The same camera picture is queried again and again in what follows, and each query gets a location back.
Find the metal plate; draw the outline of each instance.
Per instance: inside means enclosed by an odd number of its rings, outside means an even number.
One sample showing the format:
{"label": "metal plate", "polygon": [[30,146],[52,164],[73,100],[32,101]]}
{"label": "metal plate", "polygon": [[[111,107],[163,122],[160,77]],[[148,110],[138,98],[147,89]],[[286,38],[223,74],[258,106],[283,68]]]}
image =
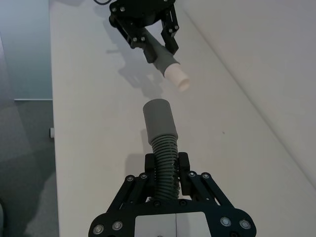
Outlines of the metal plate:
{"label": "metal plate", "polygon": [[134,237],[211,237],[203,212],[137,216]]}

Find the gray cylindrical cap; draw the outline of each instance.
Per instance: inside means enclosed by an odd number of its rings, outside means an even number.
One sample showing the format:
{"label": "gray cylindrical cap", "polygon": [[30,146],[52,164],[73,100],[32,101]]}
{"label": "gray cylindrical cap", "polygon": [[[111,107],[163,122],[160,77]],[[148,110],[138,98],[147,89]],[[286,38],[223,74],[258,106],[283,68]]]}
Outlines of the gray cylindrical cap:
{"label": "gray cylindrical cap", "polygon": [[178,139],[168,101],[163,99],[151,100],[144,105],[143,112],[150,145],[155,138],[162,135],[172,135]]}

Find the black metal bracket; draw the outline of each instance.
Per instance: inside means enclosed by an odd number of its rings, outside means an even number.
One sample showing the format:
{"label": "black metal bracket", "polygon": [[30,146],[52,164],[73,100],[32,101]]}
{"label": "black metal bracket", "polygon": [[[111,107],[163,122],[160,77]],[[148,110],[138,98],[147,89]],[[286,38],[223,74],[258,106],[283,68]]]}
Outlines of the black metal bracket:
{"label": "black metal bracket", "polygon": [[[159,215],[171,213],[203,212],[213,237],[255,237],[256,227],[251,217],[244,211],[234,208],[209,173],[198,175],[190,170],[187,153],[179,153],[179,176],[183,195],[192,200],[152,198],[155,189],[155,157],[145,156],[145,172],[138,177],[126,176],[121,188],[107,212],[92,222],[89,237],[95,237],[94,228],[102,225],[107,230],[104,235],[115,237],[133,237],[135,218],[141,215]],[[124,227],[113,230],[113,223],[120,221]]]}
{"label": "black metal bracket", "polygon": [[110,24],[116,27],[131,48],[142,48],[148,63],[157,59],[144,28],[161,20],[166,49],[175,54],[179,46],[174,39],[179,30],[175,0],[117,0],[110,4]]}

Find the white wall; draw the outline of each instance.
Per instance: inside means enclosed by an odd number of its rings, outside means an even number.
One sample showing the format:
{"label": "white wall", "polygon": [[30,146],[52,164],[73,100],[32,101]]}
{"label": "white wall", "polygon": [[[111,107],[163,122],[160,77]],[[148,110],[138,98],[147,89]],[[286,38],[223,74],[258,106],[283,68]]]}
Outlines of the white wall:
{"label": "white wall", "polygon": [[52,98],[48,0],[0,0],[0,34],[14,98]]}
{"label": "white wall", "polygon": [[316,186],[316,1],[185,0],[208,43]]}

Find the gray tube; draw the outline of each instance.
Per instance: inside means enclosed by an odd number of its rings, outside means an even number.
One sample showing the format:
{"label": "gray tube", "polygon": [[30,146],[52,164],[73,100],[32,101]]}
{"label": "gray tube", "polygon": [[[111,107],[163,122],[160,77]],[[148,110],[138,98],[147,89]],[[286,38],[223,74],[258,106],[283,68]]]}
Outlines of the gray tube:
{"label": "gray tube", "polygon": [[151,100],[144,105],[143,112],[150,145],[154,139],[162,135],[171,135],[178,139],[168,101],[163,99]]}
{"label": "gray tube", "polygon": [[148,142],[155,156],[155,198],[179,196],[178,134],[170,104],[163,99],[149,101],[143,108]]}
{"label": "gray tube", "polygon": [[157,59],[153,63],[154,66],[164,75],[166,68],[174,63],[178,63],[177,60],[174,59],[172,53],[170,53],[164,46],[162,46],[152,34],[149,33],[146,29],[144,29],[144,33],[147,37],[148,42],[153,46]]}

